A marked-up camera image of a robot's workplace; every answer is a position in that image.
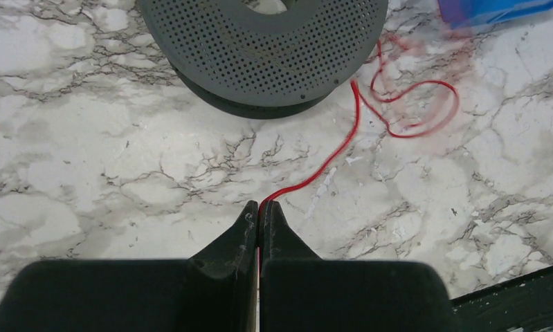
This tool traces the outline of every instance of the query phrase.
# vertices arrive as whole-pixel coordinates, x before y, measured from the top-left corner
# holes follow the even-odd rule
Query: speaker grille
[[[387,3],[298,0],[262,15],[241,0],[140,0],[172,65],[208,92],[257,107],[323,97],[368,57]]]

